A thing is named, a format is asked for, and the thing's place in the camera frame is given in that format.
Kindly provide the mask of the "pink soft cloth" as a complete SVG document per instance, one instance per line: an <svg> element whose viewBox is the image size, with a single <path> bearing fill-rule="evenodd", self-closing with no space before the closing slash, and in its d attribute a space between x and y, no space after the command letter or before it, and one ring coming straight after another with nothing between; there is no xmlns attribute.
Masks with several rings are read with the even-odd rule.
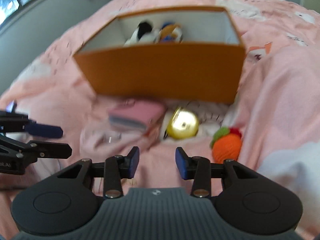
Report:
<svg viewBox="0 0 320 240"><path fill-rule="evenodd" d="M113 131L107 128L89 127L82 130L80 135L80 154L83 157L110 157L121 154L125 149L134 146L140 150L149 148L159 139L160 128L148 132Z"/></svg>

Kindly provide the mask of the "pink notebook wallet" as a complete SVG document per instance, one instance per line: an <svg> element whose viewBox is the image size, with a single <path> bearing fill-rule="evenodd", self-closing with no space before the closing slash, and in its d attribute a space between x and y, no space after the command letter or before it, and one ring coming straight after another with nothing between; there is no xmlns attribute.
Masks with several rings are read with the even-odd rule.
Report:
<svg viewBox="0 0 320 240"><path fill-rule="evenodd" d="M120 129L147 132L155 126L166 111L166 107L156 101L126 100L108 111L109 123Z"/></svg>

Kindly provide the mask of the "orange crocheted fruit toy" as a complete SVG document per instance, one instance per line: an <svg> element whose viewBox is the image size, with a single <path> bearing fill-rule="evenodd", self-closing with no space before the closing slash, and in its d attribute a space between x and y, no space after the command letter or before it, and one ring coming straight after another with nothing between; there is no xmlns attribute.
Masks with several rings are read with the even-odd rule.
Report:
<svg viewBox="0 0 320 240"><path fill-rule="evenodd" d="M227 159L237 160L242 148L242 133L236 127L222 126L213 135L210 148L215 163L223 164Z"/></svg>

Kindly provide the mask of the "round gold tin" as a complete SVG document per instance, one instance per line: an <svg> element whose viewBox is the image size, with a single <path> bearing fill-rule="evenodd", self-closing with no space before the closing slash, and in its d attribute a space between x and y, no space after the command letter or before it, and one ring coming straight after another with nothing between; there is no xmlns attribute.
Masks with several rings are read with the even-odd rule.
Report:
<svg viewBox="0 0 320 240"><path fill-rule="evenodd" d="M178 107L171 116L164 137L183 140L194 137L199 130L200 121L195 113Z"/></svg>

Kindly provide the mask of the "pink patterned bed quilt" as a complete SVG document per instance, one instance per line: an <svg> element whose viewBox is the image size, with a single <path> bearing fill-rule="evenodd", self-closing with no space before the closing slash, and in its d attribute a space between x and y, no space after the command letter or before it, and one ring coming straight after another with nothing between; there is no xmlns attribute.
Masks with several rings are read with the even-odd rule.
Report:
<svg viewBox="0 0 320 240"><path fill-rule="evenodd" d="M209 118L195 138L160 141L156 128L139 139L107 143L108 110L119 100L93 92L73 54L100 27L122 12L172 5L227 7L248 48L235 105L191 102ZM17 102L19 112L60 126L73 150L66 160L40 159L25 175L1 175L1 188L22 188L81 158L102 162L140 148L135 177L123 187L186 185L175 166L175 149L210 158L213 126L222 122L242 133L239 162L288 187L301 199L297 228L304 239L319 234L319 14L285 0L112 0L53 42L1 96L1 108Z"/></svg>

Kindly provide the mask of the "orange cardboard storage box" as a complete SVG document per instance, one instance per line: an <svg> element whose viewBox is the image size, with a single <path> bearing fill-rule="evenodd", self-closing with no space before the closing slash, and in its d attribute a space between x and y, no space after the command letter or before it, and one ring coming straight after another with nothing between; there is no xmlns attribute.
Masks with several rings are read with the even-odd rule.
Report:
<svg viewBox="0 0 320 240"><path fill-rule="evenodd" d="M181 43L124 46L140 22L182 28ZM199 100L231 104L246 56L223 7L153 8L114 17L74 54L92 88L124 98Z"/></svg>

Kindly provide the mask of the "white black plush dog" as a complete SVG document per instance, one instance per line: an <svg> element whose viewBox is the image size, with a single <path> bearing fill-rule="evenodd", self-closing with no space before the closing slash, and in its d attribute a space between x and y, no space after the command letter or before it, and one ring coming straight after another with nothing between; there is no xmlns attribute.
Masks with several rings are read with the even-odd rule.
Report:
<svg viewBox="0 0 320 240"><path fill-rule="evenodd" d="M159 42L159 29L154 29L149 21L140 22L132 36L124 43L124 46L136 44L155 44Z"/></svg>

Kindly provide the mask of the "orange blue plush toy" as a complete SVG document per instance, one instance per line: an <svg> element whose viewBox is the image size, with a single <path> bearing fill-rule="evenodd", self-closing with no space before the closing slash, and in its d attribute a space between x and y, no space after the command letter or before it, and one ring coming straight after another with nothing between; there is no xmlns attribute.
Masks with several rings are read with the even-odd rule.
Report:
<svg viewBox="0 0 320 240"><path fill-rule="evenodd" d="M157 37L157 43L160 42L175 42L181 43L183 40L182 28L178 23L165 22L160 28Z"/></svg>

